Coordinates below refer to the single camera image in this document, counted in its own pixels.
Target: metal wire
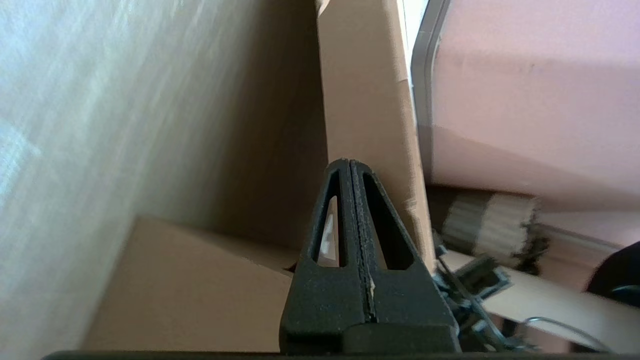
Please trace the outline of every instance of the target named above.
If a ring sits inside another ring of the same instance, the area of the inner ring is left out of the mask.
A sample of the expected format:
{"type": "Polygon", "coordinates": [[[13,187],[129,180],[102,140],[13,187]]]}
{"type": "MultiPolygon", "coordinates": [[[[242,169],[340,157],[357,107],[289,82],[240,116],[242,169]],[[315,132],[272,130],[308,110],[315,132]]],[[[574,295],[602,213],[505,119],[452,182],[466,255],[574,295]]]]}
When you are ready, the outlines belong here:
{"type": "Polygon", "coordinates": [[[582,331],[582,330],[580,330],[580,329],[578,329],[576,327],[573,327],[571,325],[567,325],[567,324],[565,324],[563,322],[560,322],[558,320],[554,320],[554,319],[551,319],[551,318],[545,318],[544,316],[534,316],[534,317],[531,317],[531,318],[527,318],[523,322],[519,323],[519,325],[523,326],[523,329],[522,329],[522,332],[521,332],[521,335],[520,335],[520,337],[523,340],[527,336],[527,329],[528,329],[527,325],[529,325],[530,323],[533,323],[533,322],[552,323],[552,324],[554,324],[556,326],[560,326],[560,327],[562,327],[564,329],[567,329],[567,330],[569,330],[569,331],[571,331],[571,332],[573,332],[575,334],[578,334],[579,336],[582,336],[584,339],[589,340],[592,344],[595,344],[598,347],[600,347],[599,350],[602,351],[602,352],[608,352],[608,353],[613,353],[614,352],[610,347],[608,347],[607,345],[602,343],[602,341],[596,339],[592,335],[590,335],[590,334],[588,334],[588,333],[586,333],[586,332],[584,332],[584,331],[582,331]]]}

